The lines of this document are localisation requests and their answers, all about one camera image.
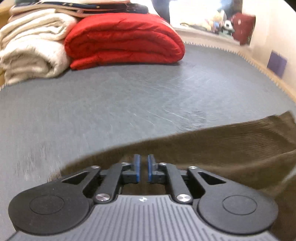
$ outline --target white folded blanket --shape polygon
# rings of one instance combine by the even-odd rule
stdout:
[[[58,41],[64,39],[77,23],[77,19],[55,9],[44,9],[28,14],[0,29],[0,50],[9,42],[24,36]]]
[[[10,42],[0,52],[0,67],[5,69],[7,85],[30,78],[51,78],[70,65],[63,43],[27,37]]]

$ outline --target silver bolt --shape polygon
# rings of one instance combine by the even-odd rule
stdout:
[[[110,195],[107,193],[100,193],[96,195],[96,199],[102,202],[108,201],[110,199]]]
[[[180,201],[180,202],[188,202],[191,200],[191,196],[187,195],[187,194],[179,194],[177,196],[177,199]]]

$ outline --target brown cloth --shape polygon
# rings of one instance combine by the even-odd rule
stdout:
[[[289,175],[296,164],[296,124],[290,112],[257,121],[186,132],[137,144],[117,147],[78,160],[62,174],[90,165],[108,168],[118,161],[142,155],[141,180],[127,185],[124,193],[163,194],[163,186],[146,184],[146,156],[185,169],[196,165],[273,196],[279,216],[272,232],[282,241],[296,238],[296,176]]]

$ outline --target red blanket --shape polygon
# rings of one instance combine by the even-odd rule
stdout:
[[[81,20],[65,39],[72,69],[114,63],[170,64],[181,60],[184,44],[153,14],[105,13]]]

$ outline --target white wall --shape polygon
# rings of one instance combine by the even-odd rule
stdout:
[[[287,58],[283,80],[296,90],[296,12],[284,0],[243,0],[243,13],[256,15],[253,58],[265,66],[272,50]]]

